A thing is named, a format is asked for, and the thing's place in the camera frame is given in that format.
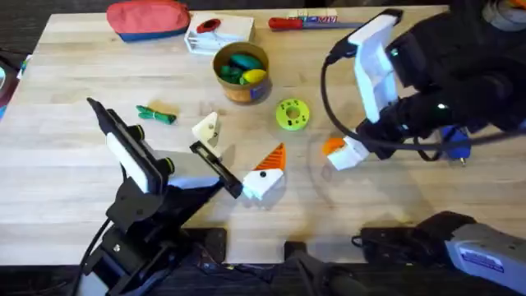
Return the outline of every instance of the blue and white label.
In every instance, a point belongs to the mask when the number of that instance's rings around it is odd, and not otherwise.
[[[250,99],[251,100],[258,100],[263,95],[266,94],[267,90],[270,88],[270,81],[268,79],[265,79],[265,81],[261,82],[258,86],[250,89]]]
[[[502,261],[498,258],[495,258],[493,256],[476,252],[473,250],[468,250],[465,248],[460,247],[460,256],[462,256],[462,259],[467,262],[471,262],[473,264],[477,264],[479,266],[483,266],[489,269],[492,269],[494,271],[499,271],[504,273],[504,267],[502,265]]]

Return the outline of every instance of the green ring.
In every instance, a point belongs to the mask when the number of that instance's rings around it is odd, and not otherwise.
[[[296,118],[290,118],[287,115],[289,110],[296,109],[298,113]],[[309,108],[307,104],[300,99],[284,99],[279,102],[276,108],[276,120],[278,124],[287,131],[298,131],[304,128],[309,122]]]

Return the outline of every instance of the red screwdriver handle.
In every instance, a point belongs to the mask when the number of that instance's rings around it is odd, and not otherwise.
[[[289,20],[282,17],[271,17],[269,27],[272,30],[301,30],[303,29],[302,20]]]

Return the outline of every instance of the red pouch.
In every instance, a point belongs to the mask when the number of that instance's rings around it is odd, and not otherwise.
[[[183,34],[190,25],[187,6],[172,0],[135,0],[109,6],[106,19],[125,42]]]

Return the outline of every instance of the small white box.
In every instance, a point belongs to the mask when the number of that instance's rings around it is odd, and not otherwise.
[[[212,19],[221,21],[219,27],[212,32],[197,34],[197,27]],[[250,41],[253,27],[253,17],[196,12],[193,14],[187,33],[184,35],[184,42],[191,53],[214,55],[227,44]]]

